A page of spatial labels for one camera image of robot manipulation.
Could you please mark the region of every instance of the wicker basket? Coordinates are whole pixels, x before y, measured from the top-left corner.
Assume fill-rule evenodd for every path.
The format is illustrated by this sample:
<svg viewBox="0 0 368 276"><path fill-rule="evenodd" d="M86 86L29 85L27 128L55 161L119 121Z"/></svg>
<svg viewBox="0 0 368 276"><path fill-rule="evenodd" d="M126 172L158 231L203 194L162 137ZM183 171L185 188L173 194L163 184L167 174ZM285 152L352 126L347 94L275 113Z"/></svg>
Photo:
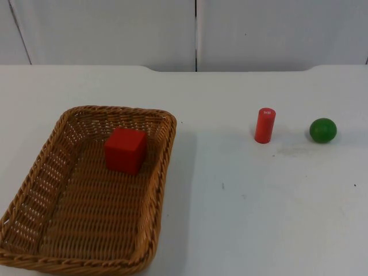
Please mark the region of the wicker basket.
<svg viewBox="0 0 368 276"><path fill-rule="evenodd" d="M137 176L105 167L103 144L116 127L147 132ZM161 110L66 111L0 221L0 264L69 275L145 268L158 244L175 128Z"/></svg>

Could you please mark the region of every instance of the red cylinder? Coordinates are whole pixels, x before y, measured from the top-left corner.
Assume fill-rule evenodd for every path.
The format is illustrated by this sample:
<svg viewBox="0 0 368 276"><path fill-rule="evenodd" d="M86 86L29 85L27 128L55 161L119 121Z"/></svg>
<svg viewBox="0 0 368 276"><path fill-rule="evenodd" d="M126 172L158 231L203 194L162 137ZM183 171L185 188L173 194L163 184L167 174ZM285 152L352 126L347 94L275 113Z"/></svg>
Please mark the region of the red cylinder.
<svg viewBox="0 0 368 276"><path fill-rule="evenodd" d="M261 108L259 110L254 140L261 144L267 144L271 140L275 117L276 112L271 108Z"/></svg>

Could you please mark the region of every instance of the red cube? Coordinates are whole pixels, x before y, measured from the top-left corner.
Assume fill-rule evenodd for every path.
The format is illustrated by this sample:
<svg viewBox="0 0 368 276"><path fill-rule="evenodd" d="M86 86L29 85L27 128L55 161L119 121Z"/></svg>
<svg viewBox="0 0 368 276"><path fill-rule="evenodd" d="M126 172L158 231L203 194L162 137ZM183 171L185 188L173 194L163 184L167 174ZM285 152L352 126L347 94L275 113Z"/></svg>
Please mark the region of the red cube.
<svg viewBox="0 0 368 276"><path fill-rule="evenodd" d="M108 169L136 175L147 152L147 134L128 128L117 128L105 143Z"/></svg>

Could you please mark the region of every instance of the basket rim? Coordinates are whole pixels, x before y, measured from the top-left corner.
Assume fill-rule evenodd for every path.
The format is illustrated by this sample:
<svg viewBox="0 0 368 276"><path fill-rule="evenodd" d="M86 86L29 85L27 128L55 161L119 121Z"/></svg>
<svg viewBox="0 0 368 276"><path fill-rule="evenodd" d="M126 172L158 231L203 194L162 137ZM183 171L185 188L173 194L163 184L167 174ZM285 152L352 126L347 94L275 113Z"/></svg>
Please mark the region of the basket rim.
<svg viewBox="0 0 368 276"><path fill-rule="evenodd" d="M56 133L55 129L62 128L66 125L67 119L70 115L73 115L77 112L103 112L103 113L132 113L132 114L141 114L141 115L150 115L152 113L155 113L155 116L161 115L161 117L168 120L169 125L171 128L168 131L168 135L166 137L166 144L165 147L163 147L161 151L161 155L168 154L168 159L170 160L170 154L171 149L174 142L174 137L176 133L176 125L177 120L176 118L169 112L159 109L143 109L143 108L129 108L129 107L120 107L120 106L96 106L96 105L85 105L85 106L76 106L74 108L66 110L59 118L59 120L56 122L55 127L52 130L52 133L50 134L49 138L45 142L45 144L42 146L41 151L39 155L37 156L36 160L34 161L33 166L31 167L28 175L26 176L25 180L23 181L19 191L15 195L14 199L11 201L9 207L6 209L5 213L0 219L0 242L3 239L3 237L6 235L6 232L9 230L8 227L4 227L4 224L15 217L15 215L19 212L20 205L24 201L25 196L28 194L30 190L30 185L28 185L28 182L33 182L35 177L38 175L39 171L41 170L41 166L38 166L39 164L43 164L45 161L45 158L48 156L54 142L58 139L60 135L62 135L61 132ZM161 166L160 172L165 172L167 170L167 166ZM165 182L166 174L164 173L163 182ZM45 266L51 266L51 265L63 265L63 266L71 266L75 267L91 267L91 268L97 268L102 267L105 269L112 268L112 267L119 267L120 269L124 268L132 268L138 265L142 265L149 259L152 259L155 255L155 248L158 242L158 236L156 235L156 231L160 231L160 212L158 209L160 209L160 193L163 194L163 191L160 191L160 189L156 190L156 204L155 204L155 215L153 222L156 221L156 223L152 223L152 229L151 229L151 235L149 237L149 247L146 249L146 251L133 259L112 259L112 260L100 260L100 259L79 259L79 258L55 258L51 256L45 256L45 255L32 255L32 254L18 254L13 253L11 251L8 251L0 246L0 264L1 259L7 259L12 262L17 263L24 263L24 266L18 266L22 268L27 268L26 263L42 263ZM9 266L15 266L14 264L11 264L9 262L5 262L4 265Z"/></svg>

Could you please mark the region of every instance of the green sphere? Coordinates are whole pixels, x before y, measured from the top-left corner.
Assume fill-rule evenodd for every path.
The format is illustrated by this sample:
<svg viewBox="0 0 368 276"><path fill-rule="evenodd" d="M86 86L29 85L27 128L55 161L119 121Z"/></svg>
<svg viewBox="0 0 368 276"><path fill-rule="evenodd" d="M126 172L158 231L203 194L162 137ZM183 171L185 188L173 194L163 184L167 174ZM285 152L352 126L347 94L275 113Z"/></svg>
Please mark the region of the green sphere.
<svg viewBox="0 0 368 276"><path fill-rule="evenodd" d="M335 138L338 128L335 123L327 118L321 118L312 122L309 134L317 143L328 143Z"/></svg>

